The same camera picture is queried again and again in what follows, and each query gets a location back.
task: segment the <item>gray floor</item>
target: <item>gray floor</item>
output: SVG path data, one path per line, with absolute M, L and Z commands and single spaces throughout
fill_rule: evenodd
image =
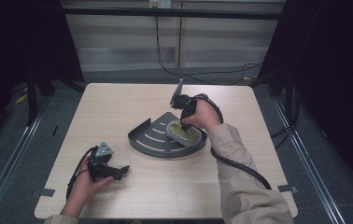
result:
M 233 67 L 227 70 L 233 71 L 236 69 L 239 68 Z M 214 70 L 223 71 L 225 68 L 192 68 L 183 71 L 195 73 Z M 220 73 L 195 77 L 213 84 L 225 85 L 239 80 L 241 76 L 241 73 Z M 86 73 L 85 79 L 86 84 L 91 82 L 177 84 L 179 77 L 168 75 L 161 69 L 147 69 Z M 185 77 L 185 81 L 188 84 L 203 84 L 191 77 Z M 238 84 L 244 85 L 247 84 L 247 81 L 242 80 Z M 27 102 L 24 101 L 19 105 L 13 103 L 20 95 L 23 85 L 21 84 L 15 88 L 13 99 L 0 120 L 0 174 L 25 130 L 28 118 Z M 43 220 L 35 218 L 34 211 L 38 198 L 33 195 L 33 192 L 35 189 L 44 187 L 82 95 L 60 83 L 55 83 L 55 86 L 57 90 L 49 99 L 49 105 L 43 113 L 35 135 L 26 148 L 17 172 L 12 176 L 0 201 L 0 223 L 43 222 Z M 274 98 L 268 94 L 267 85 L 260 85 L 254 91 L 269 133 L 279 131 L 283 128 L 283 124 L 275 110 Z M 46 102 L 46 97 L 39 95 L 39 105 L 43 105 L 44 102 Z M 310 153 L 311 159 L 337 202 L 346 223 L 353 223 L 353 172 L 340 158 L 337 148 L 334 147 L 332 142 L 322 137 L 321 129 L 315 118 L 304 108 L 304 105 L 301 106 L 297 130 Z M 277 145 L 284 136 L 274 138 L 274 144 Z M 289 184 L 298 190 L 293 195 L 299 210 L 294 222 L 302 224 L 332 223 L 291 141 L 285 141 L 277 150 L 277 154 Z M 81 223 L 109 222 L 108 220 L 81 220 Z M 163 223 L 163 221 L 147 220 L 146 223 Z M 202 223 L 210 223 L 210 221 L 202 220 Z M 213 223 L 219 223 L 219 220 L 213 220 Z

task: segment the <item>tabletop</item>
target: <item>tabletop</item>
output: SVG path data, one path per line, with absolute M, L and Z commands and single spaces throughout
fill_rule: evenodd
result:
M 83 209 L 80 217 L 136 218 L 221 218 L 218 168 L 205 147 L 178 159 L 160 159 L 135 150 L 128 133 L 147 119 L 166 112 L 178 118 L 170 99 L 176 85 L 92 83 L 87 86 L 76 114 L 54 162 L 35 216 L 59 214 L 65 204 L 67 184 L 80 158 L 104 141 L 115 149 L 108 165 L 130 165 L 121 181 L 114 180 Z M 220 108 L 225 122 L 236 127 L 256 162 L 258 171 L 272 189 L 287 185 L 270 134 L 253 90 L 244 86 L 184 85 L 183 94 L 205 93 Z M 290 191 L 282 192 L 292 215 L 297 215 Z

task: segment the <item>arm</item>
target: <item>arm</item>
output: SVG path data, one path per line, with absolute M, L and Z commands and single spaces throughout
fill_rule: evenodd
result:
M 93 183 L 90 173 L 87 171 L 88 159 L 89 157 L 86 157 L 83 163 L 81 163 L 79 169 L 81 173 L 78 175 L 71 194 L 60 215 L 48 217 L 45 220 L 45 224 L 78 223 L 78 217 L 86 203 L 91 201 L 100 189 L 112 182 L 113 177 L 110 176 L 97 183 Z
M 251 155 L 238 131 L 220 124 L 211 105 L 198 101 L 196 113 L 182 122 L 204 128 L 212 147 L 222 157 L 238 161 L 256 170 Z M 220 184 L 220 206 L 228 223 L 292 223 L 288 204 L 278 191 L 265 189 L 253 176 L 217 161 Z

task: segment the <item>beige sleeve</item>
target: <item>beige sleeve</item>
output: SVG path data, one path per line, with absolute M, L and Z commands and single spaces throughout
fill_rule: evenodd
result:
M 257 170 L 233 126 L 220 124 L 208 132 L 212 148 L 222 157 Z M 281 193 L 268 190 L 253 176 L 217 161 L 220 208 L 229 223 L 293 223 L 287 201 Z
M 44 224 L 78 224 L 78 219 L 63 215 L 54 215 L 46 218 Z

